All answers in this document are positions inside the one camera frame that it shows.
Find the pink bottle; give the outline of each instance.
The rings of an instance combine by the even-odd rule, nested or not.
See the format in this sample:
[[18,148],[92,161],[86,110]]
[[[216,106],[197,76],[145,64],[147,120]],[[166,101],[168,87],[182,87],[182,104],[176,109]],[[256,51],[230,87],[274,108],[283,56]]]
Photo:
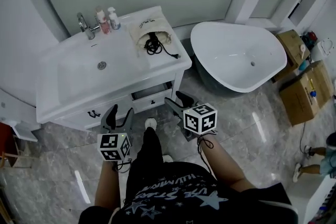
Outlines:
[[100,24],[100,28],[103,31],[104,34],[109,34],[111,32],[110,25],[106,20],[105,13],[101,6],[96,7],[96,14],[97,14],[97,19]]

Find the freestanding bathtub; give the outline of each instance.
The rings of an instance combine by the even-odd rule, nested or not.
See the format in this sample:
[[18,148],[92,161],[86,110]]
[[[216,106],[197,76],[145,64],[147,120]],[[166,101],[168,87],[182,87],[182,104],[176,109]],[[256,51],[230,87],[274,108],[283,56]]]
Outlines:
[[199,75],[217,94],[251,92],[287,64],[278,39],[259,27],[204,22],[193,28],[191,43]]

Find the gray tile floor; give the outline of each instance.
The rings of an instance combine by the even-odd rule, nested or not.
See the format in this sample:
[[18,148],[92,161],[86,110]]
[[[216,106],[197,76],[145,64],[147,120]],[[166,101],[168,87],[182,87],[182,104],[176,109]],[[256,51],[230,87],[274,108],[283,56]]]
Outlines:
[[[303,160],[299,141],[303,124],[292,127],[278,94],[278,85],[270,81],[257,90],[235,99],[226,99],[210,93],[198,74],[188,70],[181,90],[209,102],[218,109],[218,135],[221,145],[237,161],[247,178],[257,187],[268,187],[282,182],[288,187],[293,167]],[[164,154],[175,161],[197,163],[196,141],[187,142],[176,126],[178,120],[160,106],[136,114],[133,122],[134,158],[142,143],[144,121],[155,117],[157,134]],[[302,144],[323,146],[326,137],[334,132],[335,111],[328,102],[319,114],[306,123]],[[1,171],[4,186],[13,213],[20,223],[76,223],[87,208],[75,180],[78,170],[91,203],[98,184],[102,158],[97,152],[98,128],[86,133],[52,123],[35,132],[38,143],[28,143],[31,154],[39,157],[31,169]],[[122,199],[128,173],[120,174]]]

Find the cabinet drawer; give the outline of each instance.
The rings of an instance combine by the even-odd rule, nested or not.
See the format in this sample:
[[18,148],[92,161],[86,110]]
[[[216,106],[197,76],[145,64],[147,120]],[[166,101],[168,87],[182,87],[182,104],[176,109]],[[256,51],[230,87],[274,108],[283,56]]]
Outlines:
[[133,107],[135,109],[135,112],[138,113],[164,104],[164,98],[170,98],[171,96],[172,89],[168,89],[137,100],[133,100]]
[[121,119],[126,116],[128,110],[132,107],[132,100],[127,95],[100,105],[93,106],[87,110],[61,117],[58,119],[58,121],[68,122],[71,125],[79,126],[80,129],[88,129],[99,125],[106,111],[108,111],[115,104],[118,105],[116,119]]

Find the sink drain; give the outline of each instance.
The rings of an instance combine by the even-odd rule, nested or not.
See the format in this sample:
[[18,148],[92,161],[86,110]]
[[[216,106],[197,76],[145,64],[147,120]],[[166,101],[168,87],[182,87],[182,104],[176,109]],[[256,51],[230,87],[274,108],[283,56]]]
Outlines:
[[100,63],[97,65],[97,68],[98,68],[99,70],[103,70],[103,69],[105,69],[105,67],[106,67],[106,62],[100,62]]

